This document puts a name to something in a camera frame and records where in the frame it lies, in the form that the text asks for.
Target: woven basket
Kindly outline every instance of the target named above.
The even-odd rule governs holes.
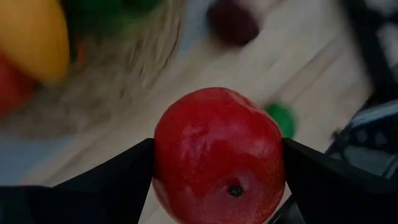
[[[150,91],[178,50],[185,0],[164,0],[122,34],[85,40],[88,61],[1,121],[0,134],[50,139],[87,132],[127,111]]]

